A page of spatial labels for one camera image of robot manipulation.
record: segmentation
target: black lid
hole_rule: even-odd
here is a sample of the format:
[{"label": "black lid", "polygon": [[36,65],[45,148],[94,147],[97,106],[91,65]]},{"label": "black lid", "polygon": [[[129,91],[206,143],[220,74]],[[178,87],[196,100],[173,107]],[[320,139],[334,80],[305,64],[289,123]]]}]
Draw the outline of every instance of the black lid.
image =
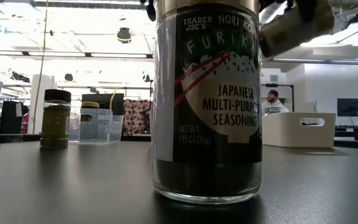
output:
[{"label": "black lid", "polygon": [[45,90],[44,100],[62,100],[71,103],[71,93],[65,90]]}]

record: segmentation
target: tabletop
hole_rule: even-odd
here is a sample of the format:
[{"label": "tabletop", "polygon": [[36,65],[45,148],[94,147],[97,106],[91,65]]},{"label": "tabletop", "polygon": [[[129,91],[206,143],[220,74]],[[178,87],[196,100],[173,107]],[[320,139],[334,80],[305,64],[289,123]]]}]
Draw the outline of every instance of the tabletop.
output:
[{"label": "tabletop", "polygon": [[0,144],[0,223],[358,223],[358,149],[264,147],[262,188],[234,205],[155,193],[150,143]]}]

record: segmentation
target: monitor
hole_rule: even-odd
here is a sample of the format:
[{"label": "monitor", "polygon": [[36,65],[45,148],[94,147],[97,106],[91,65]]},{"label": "monitor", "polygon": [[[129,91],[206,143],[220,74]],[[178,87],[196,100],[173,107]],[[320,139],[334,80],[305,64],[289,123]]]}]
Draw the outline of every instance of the monitor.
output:
[{"label": "monitor", "polygon": [[337,116],[358,117],[358,99],[337,99]]}]

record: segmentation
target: man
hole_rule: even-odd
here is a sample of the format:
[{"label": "man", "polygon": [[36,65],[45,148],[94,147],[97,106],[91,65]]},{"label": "man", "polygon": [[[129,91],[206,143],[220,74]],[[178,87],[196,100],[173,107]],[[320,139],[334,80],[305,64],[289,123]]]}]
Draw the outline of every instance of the man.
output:
[{"label": "man", "polygon": [[289,110],[278,99],[278,92],[270,90],[267,94],[267,102],[262,104],[262,114],[283,112],[289,112]]}]

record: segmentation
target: rice bowl illustration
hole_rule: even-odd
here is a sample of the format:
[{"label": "rice bowl illustration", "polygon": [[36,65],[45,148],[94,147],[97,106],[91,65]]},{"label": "rice bowl illustration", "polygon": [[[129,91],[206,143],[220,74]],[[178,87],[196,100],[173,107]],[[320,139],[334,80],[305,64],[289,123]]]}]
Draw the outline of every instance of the rice bowl illustration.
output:
[{"label": "rice bowl illustration", "polygon": [[[184,89],[175,99],[175,106],[186,99],[197,117],[226,135],[228,143],[248,143],[249,136],[259,129],[259,74],[251,58],[235,52],[204,55],[200,64],[192,63],[183,71],[175,80],[175,86]],[[248,90],[249,97],[222,94],[222,89],[229,87]]]}]

